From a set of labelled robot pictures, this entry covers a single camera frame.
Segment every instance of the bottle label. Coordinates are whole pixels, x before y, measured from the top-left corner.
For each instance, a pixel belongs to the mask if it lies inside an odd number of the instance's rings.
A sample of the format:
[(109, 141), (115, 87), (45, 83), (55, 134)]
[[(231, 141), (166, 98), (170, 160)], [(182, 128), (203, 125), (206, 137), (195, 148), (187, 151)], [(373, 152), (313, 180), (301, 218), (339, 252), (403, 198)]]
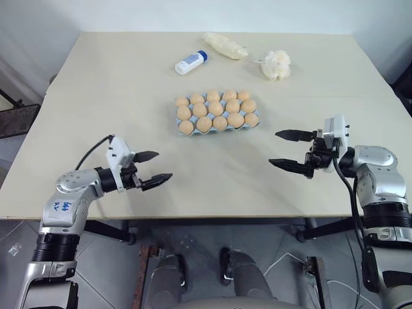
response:
[(185, 61), (187, 64), (193, 63), (194, 61), (198, 60), (199, 56), (197, 54), (190, 55), (187, 58), (185, 58), (183, 61)]

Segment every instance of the plastic bag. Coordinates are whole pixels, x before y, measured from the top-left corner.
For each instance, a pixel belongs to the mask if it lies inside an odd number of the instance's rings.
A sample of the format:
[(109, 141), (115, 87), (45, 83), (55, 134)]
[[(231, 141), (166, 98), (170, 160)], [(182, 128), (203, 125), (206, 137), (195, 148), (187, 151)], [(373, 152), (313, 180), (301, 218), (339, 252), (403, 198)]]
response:
[(269, 80), (283, 80), (290, 75), (290, 57), (284, 50), (269, 51), (264, 59), (256, 60), (260, 63), (263, 74)]
[(248, 55), (246, 49), (223, 35), (207, 32), (203, 35), (203, 38), (206, 43), (210, 44), (217, 52), (231, 59), (242, 59)]

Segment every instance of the tabletop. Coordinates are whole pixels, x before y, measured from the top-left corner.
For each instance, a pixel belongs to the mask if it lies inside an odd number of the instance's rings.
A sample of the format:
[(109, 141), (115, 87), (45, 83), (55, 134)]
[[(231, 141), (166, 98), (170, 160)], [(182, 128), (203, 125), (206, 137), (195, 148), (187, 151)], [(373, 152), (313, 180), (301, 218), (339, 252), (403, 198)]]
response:
[[(348, 192), (336, 173), (316, 171), (309, 180), (268, 163), (303, 163), (310, 147), (275, 137), (276, 131), (323, 128), (338, 113), (350, 124), (350, 145), (381, 145), (398, 156), (412, 192), (412, 120), (351, 35), (223, 34), (249, 56), (226, 58), (195, 32), (82, 33), (0, 190), (0, 217), (40, 218), (56, 179), (108, 134), (136, 152), (160, 153), (138, 164), (140, 178), (173, 177), (150, 191), (108, 193), (91, 204), (90, 218), (347, 216)], [(174, 65), (200, 49), (209, 60), (178, 75)], [(254, 61), (280, 49), (291, 57), (292, 74), (271, 82)], [(174, 99), (210, 89), (249, 91), (260, 125), (179, 135)], [(82, 167), (107, 167), (105, 151), (98, 148)]]

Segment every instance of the white wall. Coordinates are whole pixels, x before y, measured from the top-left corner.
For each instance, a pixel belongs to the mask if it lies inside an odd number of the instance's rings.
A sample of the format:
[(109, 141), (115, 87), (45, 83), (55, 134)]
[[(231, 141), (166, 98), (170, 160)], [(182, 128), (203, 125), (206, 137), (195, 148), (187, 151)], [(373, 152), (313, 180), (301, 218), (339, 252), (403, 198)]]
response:
[(411, 2), (1, 0), (0, 57), (43, 95), (80, 31), (352, 33), (393, 82), (411, 62)]

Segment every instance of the blue bottle cap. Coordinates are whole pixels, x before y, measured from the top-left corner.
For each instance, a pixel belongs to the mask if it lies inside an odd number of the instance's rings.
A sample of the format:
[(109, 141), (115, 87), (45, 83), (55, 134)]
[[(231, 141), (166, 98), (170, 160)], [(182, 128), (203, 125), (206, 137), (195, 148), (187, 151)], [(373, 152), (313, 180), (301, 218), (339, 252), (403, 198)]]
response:
[(198, 53), (203, 57), (203, 61), (207, 60), (207, 54), (203, 50), (199, 50)]

